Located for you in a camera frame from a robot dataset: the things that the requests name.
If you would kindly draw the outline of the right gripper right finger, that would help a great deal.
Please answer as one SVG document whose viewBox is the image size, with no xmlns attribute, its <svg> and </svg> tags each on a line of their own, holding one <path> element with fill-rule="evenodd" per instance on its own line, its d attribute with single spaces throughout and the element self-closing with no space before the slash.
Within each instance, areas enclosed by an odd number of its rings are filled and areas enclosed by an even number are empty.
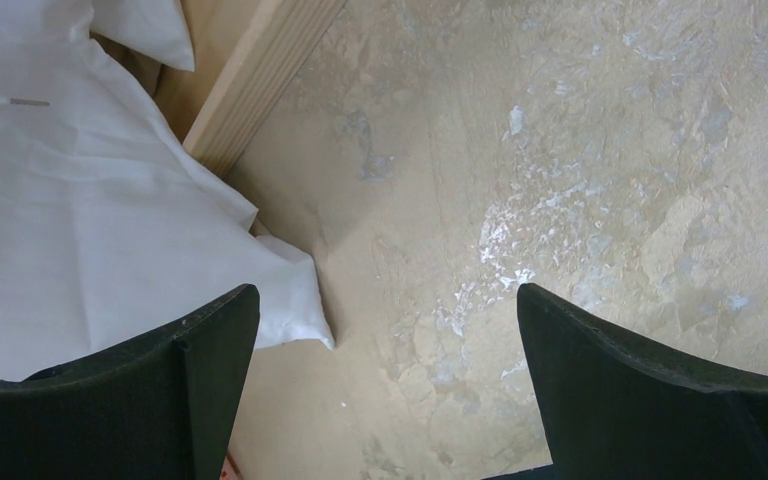
<svg viewBox="0 0 768 480">
<path fill-rule="evenodd" d="M 768 479 L 768 376 L 684 353 L 543 287 L 517 319 L 552 461 L 528 479 Z"/>
</svg>

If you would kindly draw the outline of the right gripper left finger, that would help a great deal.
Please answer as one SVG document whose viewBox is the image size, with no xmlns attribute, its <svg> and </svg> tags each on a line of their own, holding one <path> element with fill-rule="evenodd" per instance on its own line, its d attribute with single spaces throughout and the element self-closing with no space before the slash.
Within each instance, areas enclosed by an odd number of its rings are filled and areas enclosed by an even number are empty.
<svg viewBox="0 0 768 480">
<path fill-rule="evenodd" d="M 0 381 L 0 479 L 217 479 L 260 295 L 194 312 L 21 382 Z"/>
</svg>

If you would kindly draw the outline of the white shorts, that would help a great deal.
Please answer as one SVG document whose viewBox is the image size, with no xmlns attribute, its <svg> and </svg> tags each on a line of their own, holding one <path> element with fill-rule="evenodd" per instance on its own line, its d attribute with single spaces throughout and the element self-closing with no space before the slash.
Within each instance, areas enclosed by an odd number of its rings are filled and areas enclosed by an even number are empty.
<svg viewBox="0 0 768 480">
<path fill-rule="evenodd" d="M 162 326 L 242 284 L 255 345 L 332 347 L 313 259 L 190 157 L 89 35 L 88 1 L 0 1 L 0 380 Z"/>
</svg>

